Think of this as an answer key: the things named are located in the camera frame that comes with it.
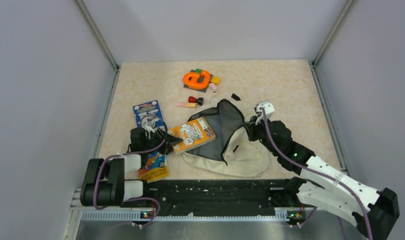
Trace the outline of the orange book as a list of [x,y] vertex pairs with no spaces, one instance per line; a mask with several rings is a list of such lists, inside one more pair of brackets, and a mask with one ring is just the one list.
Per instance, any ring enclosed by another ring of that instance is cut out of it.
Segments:
[[181,140],[172,145],[176,154],[196,149],[216,139],[214,131],[203,116],[172,127],[168,133]]

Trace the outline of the blue book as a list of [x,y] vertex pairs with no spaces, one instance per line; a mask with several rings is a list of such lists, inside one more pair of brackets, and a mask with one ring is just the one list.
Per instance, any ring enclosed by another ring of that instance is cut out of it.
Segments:
[[143,128],[149,133],[154,133],[158,129],[166,130],[158,100],[134,105],[132,110],[138,128]]

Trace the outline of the cream canvas backpack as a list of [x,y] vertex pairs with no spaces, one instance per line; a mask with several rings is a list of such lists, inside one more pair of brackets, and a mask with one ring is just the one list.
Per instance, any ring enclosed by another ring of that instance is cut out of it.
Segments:
[[189,165],[228,176],[259,177],[271,161],[271,153],[258,141],[249,141],[244,124],[255,116],[254,107],[233,98],[200,107],[189,117],[205,118],[215,140],[181,154]]

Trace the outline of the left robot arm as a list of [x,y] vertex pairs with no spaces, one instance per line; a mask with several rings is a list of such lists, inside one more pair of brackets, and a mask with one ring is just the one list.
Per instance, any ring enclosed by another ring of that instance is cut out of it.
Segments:
[[148,205],[151,193],[143,188],[144,184],[169,175],[166,155],[181,143],[182,138],[162,128],[133,128],[126,153],[88,161],[80,203],[97,210],[119,206],[128,199],[139,207]]

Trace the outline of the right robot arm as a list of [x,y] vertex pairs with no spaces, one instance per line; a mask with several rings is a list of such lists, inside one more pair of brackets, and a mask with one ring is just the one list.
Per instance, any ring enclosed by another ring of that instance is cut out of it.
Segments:
[[386,240],[400,216],[397,194],[378,190],[332,167],[292,139],[280,120],[244,124],[250,141],[259,141],[286,170],[296,173],[284,191],[290,206],[299,203],[325,210],[352,224],[369,240]]

